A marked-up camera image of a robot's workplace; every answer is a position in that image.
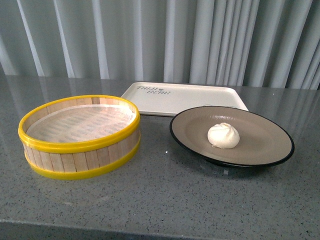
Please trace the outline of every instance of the plate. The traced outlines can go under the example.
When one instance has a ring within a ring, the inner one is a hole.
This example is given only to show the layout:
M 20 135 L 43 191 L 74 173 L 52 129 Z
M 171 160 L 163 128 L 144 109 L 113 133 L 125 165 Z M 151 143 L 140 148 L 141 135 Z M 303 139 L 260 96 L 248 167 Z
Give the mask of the plate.
M 230 149 L 212 147 L 208 131 L 215 124 L 231 124 L 240 135 Z M 279 125 L 258 114 L 223 106 L 202 106 L 177 114 L 170 122 L 173 138 L 184 148 L 217 165 L 263 167 L 281 164 L 294 153 L 290 135 Z

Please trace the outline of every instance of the granite countertop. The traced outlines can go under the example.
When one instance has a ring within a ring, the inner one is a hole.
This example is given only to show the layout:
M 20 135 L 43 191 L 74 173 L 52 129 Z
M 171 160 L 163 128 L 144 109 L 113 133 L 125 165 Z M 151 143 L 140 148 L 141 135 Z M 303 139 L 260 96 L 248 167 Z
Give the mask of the granite countertop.
M 61 181 L 33 172 L 20 119 L 44 103 L 121 96 L 122 80 L 0 77 L 0 239 L 320 239 L 320 93 L 233 87 L 249 111 L 293 138 L 283 164 L 217 166 L 179 146 L 171 117 L 141 116 L 141 145 L 124 166 Z

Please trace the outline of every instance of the bamboo slat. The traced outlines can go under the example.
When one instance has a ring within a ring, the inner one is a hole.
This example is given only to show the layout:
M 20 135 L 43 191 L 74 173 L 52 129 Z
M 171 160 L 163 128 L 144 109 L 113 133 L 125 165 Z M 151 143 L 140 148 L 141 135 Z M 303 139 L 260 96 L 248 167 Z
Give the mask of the bamboo slat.
M 54 167 L 51 162 L 51 157 L 48 152 L 40 151 L 41 160 L 43 163 L 43 169 L 53 171 Z
M 52 104 L 50 106 L 47 106 L 46 108 L 48 113 L 52 114 L 61 109 L 65 109 L 65 108 L 76 106 L 76 105 L 77 105 L 77 99 L 71 99 L 71 100 L 61 101 L 61 102 Z
M 100 98 L 99 97 L 92 97 L 92 104 L 100 104 Z
M 84 152 L 73 153 L 74 165 L 77 172 L 87 171 L 88 164 L 86 154 Z
M 78 98 L 78 99 L 76 100 L 76 104 L 77 104 L 78 106 L 80 106 L 80 105 L 91 105 L 91 104 L 92 104 L 92 99 L 91 99 L 91 97 Z
M 34 154 L 32 152 L 32 149 L 28 146 L 26 146 L 25 144 L 23 144 L 23 147 L 24 147 L 24 150 L 26 152 L 26 155 L 28 156 L 29 158 L 29 161 L 34 164 L 35 166 L 37 166 L 37 163 L 36 163 L 36 160 L 35 160 L 35 157 L 34 157 Z
M 100 167 L 110 164 L 108 147 L 100 148 L 96 152 L 98 155 L 98 161 L 99 161 Z
M 32 153 L 33 153 L 33 157 L 34 157 L 34 161 L 36 163 L 36 165 L 39 167 L 39 168 L 44 168 L 44 164 L 42 162 L 42 159 L 41 159 L 41 155 L 40 155 L 40 152 L 36 149 L 32 149 Z
M 118 105 L 119 100 L 113 98 L 102 98 L 100 97 L 100 104 Z
M 63 173 L 65 171 L 62 163 L 61 155 L 59 153 L 50 153 L 50 158 L 55 172 Z
M 66 173 L 74 173 L 77 171 L 74 156 L 72 154 L 61 154 L 61 160 Z
M 118 144 L 117 143 L 110 145 L 108 147 L 108 152 L 109 152 L 110 163 L 113 163 L 119 159 Z
M 117 143 L 119 158 L 122 158 L 131 150 L 130 141 L 127 138 Z
M 99 160 L 96 150 L 86 151 L 85 158 L 89 170 L 99 168 Z
M 28 119 L 25 121 L 23 130 L 26 132 L 32 124 L 34 124 L 36 121 L 38 121 L 39 119 L 47 115 L 48 115 L 48 110 L 46 107 L 35 112 L 30 117 L 28 117 Z

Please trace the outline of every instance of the bamboo steamer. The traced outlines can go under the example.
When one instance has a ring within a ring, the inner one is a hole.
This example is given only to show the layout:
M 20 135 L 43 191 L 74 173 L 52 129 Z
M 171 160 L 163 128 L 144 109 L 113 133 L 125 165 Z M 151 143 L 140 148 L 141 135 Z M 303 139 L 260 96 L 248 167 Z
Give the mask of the bamboo steamer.
M 18 134 L 30 167 L 60 180 L 92 178 L 129 161 L 140 144 L 140 113 L 130 101 L 82 95 L 27 113 Z

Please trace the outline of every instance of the curtain fold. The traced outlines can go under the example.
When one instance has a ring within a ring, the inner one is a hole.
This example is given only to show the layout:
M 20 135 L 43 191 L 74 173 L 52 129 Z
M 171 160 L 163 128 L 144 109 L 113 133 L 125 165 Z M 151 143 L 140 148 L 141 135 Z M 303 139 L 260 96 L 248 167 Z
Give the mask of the curtain fold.
M 318 89 L 318 0 L 0 0 L 5 75 Z

